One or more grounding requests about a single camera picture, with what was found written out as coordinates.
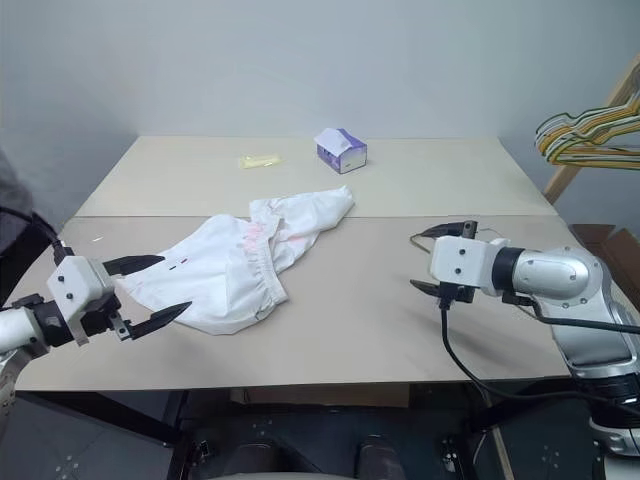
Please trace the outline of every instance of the beige tabletop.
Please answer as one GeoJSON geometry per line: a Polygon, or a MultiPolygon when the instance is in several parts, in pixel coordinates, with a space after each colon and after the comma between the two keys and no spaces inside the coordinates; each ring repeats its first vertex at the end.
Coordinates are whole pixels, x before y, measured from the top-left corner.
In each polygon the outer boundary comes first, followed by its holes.
{"type": "MultiPolygon", "coordinates": [[[[467,217],[347,218],[281,274],[290,300],[263,322],[232,336],[172,324],[138,341],[113,334],[79,348],[53,349],[27,366],[23,390],[145,390],[228,386],[463,380],[442,347],[436,302],[409,284],[428,280],[428,258],[408,237],[430,225],[467,217]]],[[[575,245],[557,216],[476,217],[478,238],[509,237],[546,249],[575,245]]],[[[74,218],[61,236],[77,254],[108,260],[154,253],[196,229],[204,218],[74,218]]],[[[14,297],[45,293],[45,252],[14,297]]],[[[125,318],[149,311],[122,290],[125,318]]],[[[485,378],[567,373],[550,329],[481,293],[451,311],[452,342],[485,378]]]]}
{"type": "Polygon", "coordinates": [[[249,215],[249,202],[348,185],[351,217],[556,215],[495,138],[368,140],[339,175],[311,138],[139,137],[78,216],[249,215]],[[283,162],[241,169],[245,155],[283,162]]]}

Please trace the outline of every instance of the purple tissue box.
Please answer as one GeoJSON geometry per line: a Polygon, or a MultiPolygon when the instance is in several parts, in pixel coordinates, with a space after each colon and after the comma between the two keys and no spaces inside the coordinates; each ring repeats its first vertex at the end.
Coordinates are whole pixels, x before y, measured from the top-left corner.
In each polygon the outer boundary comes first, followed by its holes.
{"type": "Polygon", "coordinates": [[[347,173],[367,164],[367,144],[344,128],[327,128],[315,140],[318,156],[338,173],[347,173]]]}

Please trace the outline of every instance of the gray fabric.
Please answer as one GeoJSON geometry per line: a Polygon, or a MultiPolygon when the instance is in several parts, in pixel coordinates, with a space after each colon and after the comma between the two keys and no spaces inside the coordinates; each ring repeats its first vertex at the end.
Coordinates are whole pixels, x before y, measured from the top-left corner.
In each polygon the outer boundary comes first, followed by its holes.
{"type": "MultiPolygon", "coordinates": [[[[31,193],[20,183],[6,155],[0,149],[0,206],[31,214],[31,193]]],[[[0,212],[0,254],[13,243],[26,226],[24,220],[0,212]]]]}

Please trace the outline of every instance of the white wall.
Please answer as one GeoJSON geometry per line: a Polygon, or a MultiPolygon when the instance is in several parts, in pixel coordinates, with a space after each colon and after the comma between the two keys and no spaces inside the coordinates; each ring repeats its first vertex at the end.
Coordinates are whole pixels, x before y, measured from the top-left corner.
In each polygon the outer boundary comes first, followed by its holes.
{"type": "MultiPolygon", "coordinates": [[[[491,135],[540,187],[552,168],[535,127],[597,106],[640,51],[635,0],[4,0],[2,13],[7,127],[491,135]]],[[[622,208],[640,173],[584,176],[565,219],[640,232],[622,208]]]]}

